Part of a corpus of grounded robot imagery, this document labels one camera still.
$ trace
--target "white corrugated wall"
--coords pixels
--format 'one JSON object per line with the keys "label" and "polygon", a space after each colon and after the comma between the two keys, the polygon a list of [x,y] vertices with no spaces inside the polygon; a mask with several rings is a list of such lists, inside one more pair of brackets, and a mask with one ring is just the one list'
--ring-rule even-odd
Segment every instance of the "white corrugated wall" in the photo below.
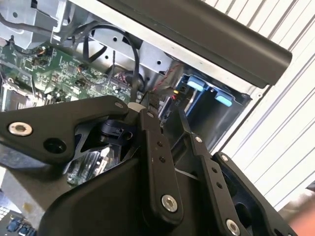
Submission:
{"label": "white corrugated wall", "polygon": [[288,70],[223,149],[279,210],[315,180],[315,0],[206,2],[293,53]]}

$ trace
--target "screw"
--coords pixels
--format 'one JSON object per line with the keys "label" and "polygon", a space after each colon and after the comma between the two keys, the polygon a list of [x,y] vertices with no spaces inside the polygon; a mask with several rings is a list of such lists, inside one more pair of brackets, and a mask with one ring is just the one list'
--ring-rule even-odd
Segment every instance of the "screw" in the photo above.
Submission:
{"label": "screw", "polygon": [[221,154],[221,158],[223,161],[227,162],[228,161],[228,158],[227,156],[225,156],[224,154]]}
{"label": "screw", "polygon": [[177,211],[177,202],[171,195],[164,195],[161,201],[163,207],[167,209],[169,212]]}
{"label": "screw", "polygon": [[239,236],[241,234],[240,229],[238,228],[237,224],[233,220],[228,219],[226,221],[227,228],[231,231],[231,233],[235,236]]}
{"label": "screw", "polygon": [[165,158],[164,158],[164,156],[160,156],[160,157],[159,157],[159,160],[160,160],[162,163],[165,163]]}
{"label": "screw", "polygon": [[115,102],[115,105],[118,106],[119,108],[123,108],[123,104],[119,103],[119,102]]}
{"label": "screw", "polygon": [[29,124],[24,122],[14,122],[9,125],[9,132],[16,136],[28,136],[32,133],[33,129]]}
{"label": "screw", "polygon": [[150,112],[147,112],[147,114],[148,114],[149,117],[152,117],[152,118],[154,117],[154,115],[152,113],[150,113]]}
{"label": "screw", "polygon": [[202,143],[202,139],[201,139],[201,138],[199,138],[198,136],[197,136],[197,137],[195,137],[195,139],[197,140],[197,142]]}

